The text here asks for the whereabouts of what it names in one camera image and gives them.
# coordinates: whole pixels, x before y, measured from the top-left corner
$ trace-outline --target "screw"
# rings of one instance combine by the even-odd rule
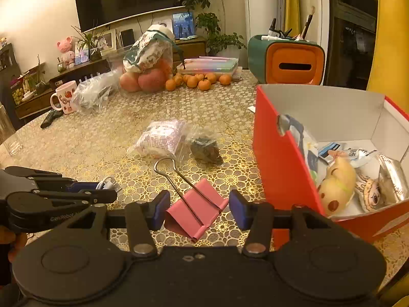
[[[201,254],[201,253],[197,253],[197,254],[195,254],[195,258],[196,259],[204,259],[206,256],[204,255],[204,254]]]
[[[262,244],[259,244],[258,242],[248,244],[245,248],[251,254],[261,254],[265,252],[266,250],[265,246]]]
[[[153,251],[153,247],[150,244],[138,244],[133,248],[135,254],[146,255]]]
[[[190,256],[190,255],[186,255],[186,256],[182,257],[182,260],[184,260],[186,262],[192,262],[192,261],[194,261],[194,259],[195,258],[193,256]]]

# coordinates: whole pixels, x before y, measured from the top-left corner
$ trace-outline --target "pink teddy bear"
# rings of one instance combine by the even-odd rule
[[[72,48],[72,39],[67,37],[66,39],[57,43],[59,51],[62,53],[61,61],[64,61],[64,64],[67,68],[72,68],[75,63],[75,53],[71,50]]]

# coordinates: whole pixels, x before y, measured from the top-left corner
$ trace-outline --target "mug handle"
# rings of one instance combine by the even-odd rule
[[[53,94],[51,95],[51,97],[50,97],[51,107],[52,107],[53,109],[55,109],[56,111],[62,111],[62,110],[63,110],[63,106],[62,106],[62,105],[61,105],[60,108],[58,108],[58,107],[56,107],[56,106],[54,105],[54,103],[52,102],[52,97],[54,97],[54,96],[57,97],[57,93],[53,93]]]

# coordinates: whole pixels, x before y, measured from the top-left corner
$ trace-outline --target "paintbrush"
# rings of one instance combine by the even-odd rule
[[[315,7],[312,6],[311,7],[311,13],[308,15],[308,19],[307,19],[307,21],[305,23],[303,32],[301,32],[301,36],[302,36],[303,39],[305,39],[305,36],[307,35],[308,28],[310,27],[310,24],[311,24],[311,21],[312,21],[312,16],[314,14],[315,14]]]

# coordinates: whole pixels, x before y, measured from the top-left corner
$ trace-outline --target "bag of apples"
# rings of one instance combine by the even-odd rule
[[[166,81],[173,76],[172,48],[184,62],[182,50],[173,39],[168,28],[154,24],[135,42],[123,57],[123,74],[119,79],[122,94],[165,90]]]

